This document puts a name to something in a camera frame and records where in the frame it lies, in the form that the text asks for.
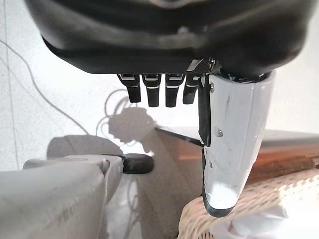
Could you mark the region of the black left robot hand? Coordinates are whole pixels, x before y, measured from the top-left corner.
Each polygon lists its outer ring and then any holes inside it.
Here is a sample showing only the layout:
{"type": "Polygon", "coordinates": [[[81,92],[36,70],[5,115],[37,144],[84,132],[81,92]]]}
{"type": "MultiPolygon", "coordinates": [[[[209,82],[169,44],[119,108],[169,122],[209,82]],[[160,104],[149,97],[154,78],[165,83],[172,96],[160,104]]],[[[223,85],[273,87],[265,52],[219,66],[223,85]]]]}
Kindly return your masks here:
{"type": "Polygon", "coordinates": [[[91,74],[116,74],[132,103],[198,97],[203,203],[238,202],[261,146],[273,71],[302,50],[316,0],[27,0],[47,48],[91,74]]]}

